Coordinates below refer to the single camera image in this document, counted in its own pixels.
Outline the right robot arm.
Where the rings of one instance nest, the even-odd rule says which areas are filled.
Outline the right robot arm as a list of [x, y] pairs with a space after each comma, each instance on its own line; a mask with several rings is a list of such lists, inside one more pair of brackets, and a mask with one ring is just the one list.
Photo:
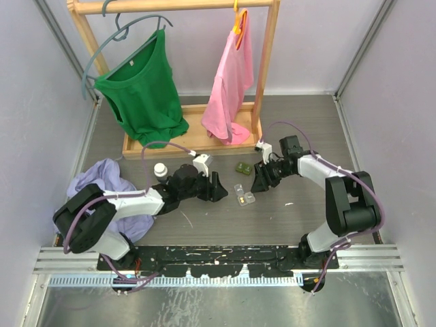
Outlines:
[[255, 145], [262, 160], [254, 165], [251, 192], [268, 191], [293, 175], [307, 178], [325, 191], [326, 221], [302, 236], [298, 244], [297, 258], [304, 267], [315, 268], [330, 250], [347, 243], [351, 236], [380, 225], [382, 213], [368, 173], [344, 170], [318, 153], [304, 150], [297, 136], [282, 138], [279, 144], [280, 156], [269, 143], [260, 140]]

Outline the clear pill box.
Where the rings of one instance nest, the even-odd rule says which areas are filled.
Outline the clear pill box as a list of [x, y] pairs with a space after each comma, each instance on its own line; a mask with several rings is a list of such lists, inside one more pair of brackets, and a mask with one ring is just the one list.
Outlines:
[[[243, 186], [241, 184], [237, 184], [234, 186], [234, 191], [236, 194], [236, 198], [238, 200], [238, 203], [240, 204], [240, 206], [246, 206], [249, 204], [253, 204], [255, 202], [255, 196], [253, 193], [249, 192], [245, 192], [243, 189]], [[245, 203], [241, 204], [239, 197], [243, 196], [244, 197], [244, 201]]]

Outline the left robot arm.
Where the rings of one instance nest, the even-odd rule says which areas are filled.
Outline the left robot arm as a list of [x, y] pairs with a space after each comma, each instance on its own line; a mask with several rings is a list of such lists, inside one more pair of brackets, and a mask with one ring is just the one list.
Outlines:
[[91, 183], [58, 209], [53, 222], [63, 237], [65, 254], [98, 252], [128, 270], [136, 263], [136, 252], [125, 233], [110, 230], [111, 223], [137, 215], [165, 215], [191, 198], [218, 202], [226, 196], [218, 172], [206, 174], [184, 164], [165, 183], [147, 190], [104, 191]]

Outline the white pill bottle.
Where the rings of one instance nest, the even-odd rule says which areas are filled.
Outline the white pill bottle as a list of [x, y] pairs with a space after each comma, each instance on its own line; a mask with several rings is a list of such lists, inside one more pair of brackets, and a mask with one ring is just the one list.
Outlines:
[[168, 177], [168, 168], [164, 163], [156, 163], [153, 167], [155, 178], [159, 182], [165, 182]]

